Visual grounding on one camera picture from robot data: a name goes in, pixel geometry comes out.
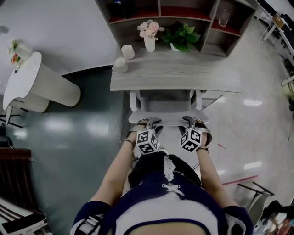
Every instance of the wooden desk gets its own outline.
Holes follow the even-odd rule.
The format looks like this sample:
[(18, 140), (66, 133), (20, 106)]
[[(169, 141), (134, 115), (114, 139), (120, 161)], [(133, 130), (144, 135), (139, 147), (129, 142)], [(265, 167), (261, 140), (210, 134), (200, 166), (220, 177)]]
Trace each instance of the wooden desk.
[[(173, 52), (168, 45), (156, 43), (154, 52), (147, 52), (144, 43), (132, 43), (135, 57), (128, 60), (126, 73), (113, 71), (110, 90), (215, 90), (241, 93), (236, 62), (224, 57), (218, 45), (207, 44), (200, 53)], [(123, 57), (120, 48), (116, 58)]]

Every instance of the tiled floor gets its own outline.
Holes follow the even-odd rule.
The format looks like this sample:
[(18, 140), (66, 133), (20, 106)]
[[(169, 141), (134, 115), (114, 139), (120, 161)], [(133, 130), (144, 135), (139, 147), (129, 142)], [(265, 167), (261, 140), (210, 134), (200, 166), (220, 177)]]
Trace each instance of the tiled floor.
[[(213, 134), (209, 150), (223, 182), (258, 175), (254, 181), (274, 192), (273, 199), (289, 204), (294, 196), (294, 133), (290, 136), (294, 120), (280, 85), (284, 78), (280, 57), (269, 41), (259, 43), (264, 30), (253, 20), (231, 55), (243, 93), (226, 94), (204, 111)], [(53, 103), (45, 114), (23, 116), (25, 128), (9, 128), (15, 147), (32, 149), (36, 195), (56, 235), (68, 234), (78, 208), (98, 188), (120, 141), (123, 93), (109, 91), (110, 71), (72, 81), (83, 90), (76, 108)], [(179, 134), (176, 128), (165, 128), (159, 140), (194, 166), (195, 154), (175, 147)], [(257, 167), (245, 170), (248, 163)], [(240, 204), (252, 195), (237, 184), (226, 189)]]

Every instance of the white table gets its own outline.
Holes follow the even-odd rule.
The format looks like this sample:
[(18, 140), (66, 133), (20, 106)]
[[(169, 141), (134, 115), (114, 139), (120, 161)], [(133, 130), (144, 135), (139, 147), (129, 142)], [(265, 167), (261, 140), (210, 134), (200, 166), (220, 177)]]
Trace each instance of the white table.
[(80, 88), (43, 65), (42, 55), (34, 52), (12, 72), (4, 93), (3, 109), (15, 106), (45, 112), (50, 100), (73, 107), (80, 98)]

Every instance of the desk surface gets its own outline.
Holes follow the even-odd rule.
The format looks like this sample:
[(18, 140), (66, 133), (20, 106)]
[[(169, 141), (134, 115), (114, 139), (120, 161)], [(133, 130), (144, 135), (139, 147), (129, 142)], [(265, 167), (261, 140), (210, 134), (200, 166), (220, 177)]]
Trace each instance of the desk surface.
[[(173, 52), (168, 45), (156, 44), (147, 52), (143, 42), (132, 43), (135, 57), (128, 60), (126, 73), (113, 71), (110, 90), (185, 89), (241, 93), (236, 62), (217, 45), (207, 44), (202, 53)], [(116, 58), (123, 57), (120, 48)]]
[(12, 71), (4, 92), (4, 110), (15, 98), (24, 98), (28, 95), (38, 75), (41, 62), (42, 55), (39, 52), (34, 52), (23, 65)]

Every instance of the green plant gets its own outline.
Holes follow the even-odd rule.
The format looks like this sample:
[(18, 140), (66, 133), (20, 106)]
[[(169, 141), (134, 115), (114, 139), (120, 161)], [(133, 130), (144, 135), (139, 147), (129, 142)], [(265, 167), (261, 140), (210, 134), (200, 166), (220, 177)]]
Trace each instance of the green plant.
[(199, 34), (193, 32), (194, 28), (177, 21), (167, 27), (166, 35), (161, 38), (167, 44), (172, 43), (178, 50), (189, 51), (189, 44), (197, 42), (200, 38)]

